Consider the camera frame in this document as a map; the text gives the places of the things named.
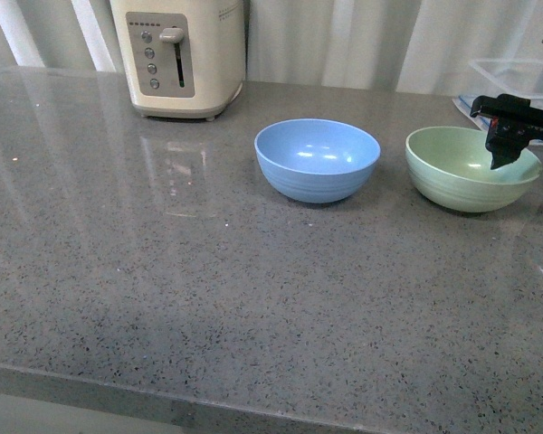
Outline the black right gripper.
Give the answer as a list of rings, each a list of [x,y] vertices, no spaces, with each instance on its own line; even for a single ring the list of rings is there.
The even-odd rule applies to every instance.
[[[473,101],[470,116],[491,121],[485,143],[491,153],[491,170],[515,163],[530,140],[543,139],[543,109],[532,107],[530,99],[481,95]]]

